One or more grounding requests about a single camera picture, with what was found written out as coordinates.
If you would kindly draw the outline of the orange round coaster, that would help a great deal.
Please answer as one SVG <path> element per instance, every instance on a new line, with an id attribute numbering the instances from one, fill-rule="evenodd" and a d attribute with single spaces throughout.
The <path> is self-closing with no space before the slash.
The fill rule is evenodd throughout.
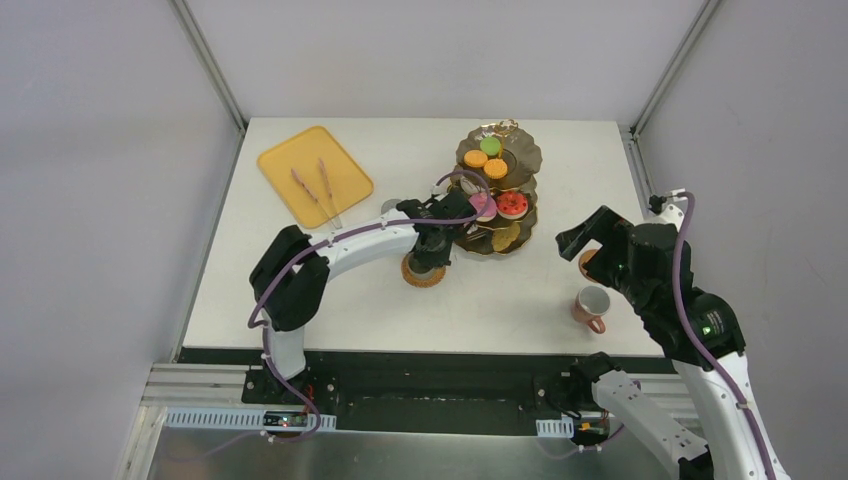
<path id="1" fill-rule="evenodd" d="M 589 274 L 587 263 L 596 255 L 597 249 L 588 249 L 584 251 L 578 259 L 578 267 L 581 275 L 590 282 L 596 283 L 596 280 Z"/>

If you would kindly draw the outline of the grey small cup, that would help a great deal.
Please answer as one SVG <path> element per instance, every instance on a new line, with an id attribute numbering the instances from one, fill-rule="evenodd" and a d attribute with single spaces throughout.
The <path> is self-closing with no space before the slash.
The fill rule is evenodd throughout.
<path id="1" fill-rule="evenodd" d="M 416 281 L 429 281 L 442 274 L 440 267 L 430 267 L 417 260 L 413 254 L 405 257 L 407 276 Z"/>

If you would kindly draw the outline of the blue grey mug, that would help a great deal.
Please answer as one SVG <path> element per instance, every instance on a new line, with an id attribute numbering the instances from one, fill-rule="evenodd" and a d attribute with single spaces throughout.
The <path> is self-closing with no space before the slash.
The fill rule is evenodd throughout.
<path id="1" fill-rule="evenodd" d="M 381 205 L 380 214 L 384 215 L 384 214 L 388 213 L 390 210 L 395 209 L 400 202 L 401 202 L 401 200 L 397 199 L 397 198 L 392 198 L 392 199 L 386 200 Z"/>

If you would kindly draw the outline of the pink frosted donut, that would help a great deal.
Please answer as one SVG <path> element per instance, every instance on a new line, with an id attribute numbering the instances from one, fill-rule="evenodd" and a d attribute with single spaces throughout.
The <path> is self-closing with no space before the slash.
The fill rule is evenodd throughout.
<path id="1" fill-rule="evenodd" d="M 489 222 L 498 215 L 496 201 L 492 200 L 487 192 L 475 193 L 468 198 L 468 201 L 478 214 L 477 222 Z"/>

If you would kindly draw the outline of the white striped donut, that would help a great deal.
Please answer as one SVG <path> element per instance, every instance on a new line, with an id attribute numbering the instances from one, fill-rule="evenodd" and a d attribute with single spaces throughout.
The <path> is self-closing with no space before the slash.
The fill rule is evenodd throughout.
<path id="1" fill-rule="evenodd" d="M 483 193 L 485 188 L 481 187 L 479 184 L 475 183 L 472 179 L 467 177 L 461 177 L 458 185 L 461 190 L 468 196 L 473 196 L 478 193 Z"/>

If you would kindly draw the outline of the red strawberry donut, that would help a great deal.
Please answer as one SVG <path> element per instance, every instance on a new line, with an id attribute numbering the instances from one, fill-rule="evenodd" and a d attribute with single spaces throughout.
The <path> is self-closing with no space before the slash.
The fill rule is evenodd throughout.
<path id="1" fill-rule="evenodd" d="M 523 218 L 529 210 L 529 201 L 520 191 L 506 191 L 496 198 L 498 215 L 507 220 Z"/>

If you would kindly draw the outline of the orange sandwich cookie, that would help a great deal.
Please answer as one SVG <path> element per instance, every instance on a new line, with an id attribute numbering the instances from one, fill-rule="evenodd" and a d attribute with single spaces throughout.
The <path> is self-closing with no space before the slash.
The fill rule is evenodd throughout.
<path id="1" fill-rule="evenodd" d="M 492 158 L 483 165 L 483 172 L 490 179 L 498 180 L 509 173 L 509 166 L 502 158 Z"/>
<path id="2" fill-rule="evenodd" d="M 486 152 L 479 149 L 468 150 L 462 157 L 463 163 L 470 168 L 483 168 L 489 161 Z"/>

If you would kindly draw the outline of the green sandwich cookie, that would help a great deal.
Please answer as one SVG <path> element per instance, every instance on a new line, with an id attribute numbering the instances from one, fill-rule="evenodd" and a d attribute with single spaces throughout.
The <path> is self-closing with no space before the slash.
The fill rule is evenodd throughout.
<path id="1" fill-rule="evenodd" d="M 479 148 L 489 157 L 499 158 L 502 155 L 502 143 L 497 136 L 482 138 L 479 142 Z"/>

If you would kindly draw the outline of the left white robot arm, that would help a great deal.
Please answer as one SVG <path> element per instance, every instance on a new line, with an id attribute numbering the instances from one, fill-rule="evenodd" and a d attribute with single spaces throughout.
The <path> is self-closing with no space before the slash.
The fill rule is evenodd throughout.
<path id="1" fill-rule="evenodd" d="M 317 314 L 327 284 L 349 270 L 400 254 L 401 274 L 412 286 L 442 280 L 456 239 L 477 218 L 462 194 L 403 200 L 378 219 L 311 236 L 297 225 L 280 230 L 249 275 L 256 301 L 248 326 L 263 330 L 263 358 L 271 371 L 266 389 L 281 404 L 305 390 L 305 326 Z"/>

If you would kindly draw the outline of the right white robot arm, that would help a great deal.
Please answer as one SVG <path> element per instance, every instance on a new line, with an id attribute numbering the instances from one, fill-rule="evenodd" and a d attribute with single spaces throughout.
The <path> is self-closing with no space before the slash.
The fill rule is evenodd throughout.
<path id="1" fill-rule="evenodd" d="M 603 352 L 570 369 L 569 400 L 612 413 L 673 479 L 785 479 L 748 375 L 745 341 L 733 309 L 693 284 L 685 240 L 691 209 L 633 224 L 606 206 L 556 235 L 559 254 L 582 262 L 588 277 L 620 293 L 683 380 L 703 433 L 692 433 L 644 394 Z"/>

